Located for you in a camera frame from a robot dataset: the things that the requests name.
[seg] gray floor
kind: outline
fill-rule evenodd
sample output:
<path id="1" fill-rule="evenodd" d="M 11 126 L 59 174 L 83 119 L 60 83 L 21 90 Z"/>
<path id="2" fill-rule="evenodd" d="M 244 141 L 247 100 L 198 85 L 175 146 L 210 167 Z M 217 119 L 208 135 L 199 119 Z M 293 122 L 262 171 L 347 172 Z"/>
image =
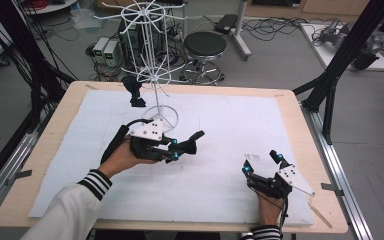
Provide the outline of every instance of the gray floor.
<path id="1" fill-rule="evenodd" d="M 61 11 L 45 18 L 45 23 L 53 24 L 63 22 L 69 15 Z M 195 26 L 201 22 L 206 20 L 192 20 L 190 24 Z M 117 26 L 117 22 L 105 21 L 103 28 L 80 30 L 76 37 L 76 31 L 70 30 L 67 23 L 58 26 L 60 37 L 52 36 L 49 41 L 68 68 L 79 79 L 87 80 L 94 71 L 85 49 L 99 36 L 113 35 Z M 199 27 L 212 28 L 210 24 Z M 217 64 L 226 80 L 219 86 L 294 89 L 323 72 L 324 67 L 300 31 L 278 34 L 269 42 L 259 41 L 247 32 L 242 36 L 252 56 L 244 61 L 236 44 L 225 37 L 228 48 Z M 38 44 L 45 52 L 43 43 Z M 304 100 L 307 95 L 297 98 Z M 0 150 L 29 111 L 29 102 L 28 86 L 15 67 L 0 67 Z M 332 140 L 374 239 L 384 239 L 384 72 L 343 74 L 337 88 Z M 25 230 L 0 228 L 0 239 L 19 239 Z M 173 239 L 173 233 L 167 232 L 153 232 L 148 236 Z M 236 234 L 223 234 L 224 240 L 236 237 Z M 354 236 L 349 230 L 344 235 L 299 234 L 298 239 L 354 239 Z"/>

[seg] white paper sheet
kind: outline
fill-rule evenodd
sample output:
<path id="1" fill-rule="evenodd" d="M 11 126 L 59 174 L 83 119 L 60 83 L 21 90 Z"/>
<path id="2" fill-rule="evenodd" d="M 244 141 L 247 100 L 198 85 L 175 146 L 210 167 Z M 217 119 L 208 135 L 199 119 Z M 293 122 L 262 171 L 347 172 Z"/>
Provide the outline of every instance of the white paper sheet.
<path id="1" fill-rule="evenodd" d="M 131 95 L 120 91 L 89 91 L 52 160 L 30 217 L 41 217 L 53 196 L 69 183 L 97 168 L 122 124 L 142 117 L 145 108 L 130 107 Z M 155 96 L 145 94 L 147 106 Z M 179 113 L 178 126 L 166 133 L 179 142 L 199 130 L 196 155 L 182 155 L 166 164 L 139 165 L 111 180 L 99 218 L 118 220 L 256 223 L 257 197 L 241 171 L 245 159 L 255 173 L 273 177 L 278 167 L 270 150 L 294 163 L 282 118 L 273 98 L 170 94 L 160 102 Z M 135 124 L 134 130 L 140 127 Z M 290 195 L 286 225 L 310 225 L 305 195 Z"/>

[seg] human hand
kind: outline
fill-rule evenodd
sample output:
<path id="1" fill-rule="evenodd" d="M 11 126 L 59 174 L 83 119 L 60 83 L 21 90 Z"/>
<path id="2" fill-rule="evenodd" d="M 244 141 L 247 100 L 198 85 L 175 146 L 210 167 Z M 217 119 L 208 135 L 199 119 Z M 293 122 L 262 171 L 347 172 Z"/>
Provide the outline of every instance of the human hand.
<path id="1" fill-rule="evenodd" d="M 256 191 L 258 196 L 258 211 L 261 225 L 276 225 L 280 212 L 283 209 L 282 198 L 268 197 L 262 192 Z"/>
<path id="2" fill-rule="evenodd" d="M 130 139 L 123 141 L 110 157 L 99 166 L 98 170 L 101 171 L 105 176 L 111 178 L 117 173 L 132 168 L 140 163 L 152 164 L 156 163 L 152 160 L 136 158 L 132 151 L 130 151 Z"/>

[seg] wooden table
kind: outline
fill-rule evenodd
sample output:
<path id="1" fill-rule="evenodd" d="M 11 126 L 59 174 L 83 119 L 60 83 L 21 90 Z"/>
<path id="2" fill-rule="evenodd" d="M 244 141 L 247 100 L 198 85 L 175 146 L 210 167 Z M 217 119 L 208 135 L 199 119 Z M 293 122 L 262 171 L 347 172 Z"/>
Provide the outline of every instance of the wooden table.
<path id="1" fill-rule="evenodd" d="M 126 91 L 121 83 L 74 82 L 42 133 L 23 170 L 33 170 L 32 176 L 16 180 L 0 207 L 0 227 L 30 227 L 37 219 L 28 214 L 39 192 L 43 177 L 76 115 L 87 91 Z M 310 130 L 292 91 L 277 89 L 230 88 L 213 86 L 168 85 L 170 93 L 215 94 L 275 98 L 281 112 L 296 165 L 317 193 L 308 197 L 314 224 L 310 227 L 284 227 L 292 233 L 344 233 L 348 230 L 341 207 L 332 191 L 321 188 L 330 183 Z M 184 222 L 135 222 L 98 220 L 96 228 L 142 229 L 168 231 L 226 231 L 248 232 L 251 224 L 184 223 Z"/>

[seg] chair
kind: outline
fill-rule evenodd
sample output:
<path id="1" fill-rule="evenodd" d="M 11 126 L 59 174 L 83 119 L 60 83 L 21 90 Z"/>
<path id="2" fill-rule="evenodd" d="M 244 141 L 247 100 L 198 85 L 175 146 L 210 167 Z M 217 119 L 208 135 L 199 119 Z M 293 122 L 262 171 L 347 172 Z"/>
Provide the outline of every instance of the chair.
<path id="1" fill-rule="evenodd" d="M 225 76 L 211 60 L 221 57 L 226 49 L 226 41 L 211 32 L 195 32 L 184 40 L 185 52 L 192 59 L 180 75 L 180 80 L 192 84 L 214 84 L 223 81 Z"/>

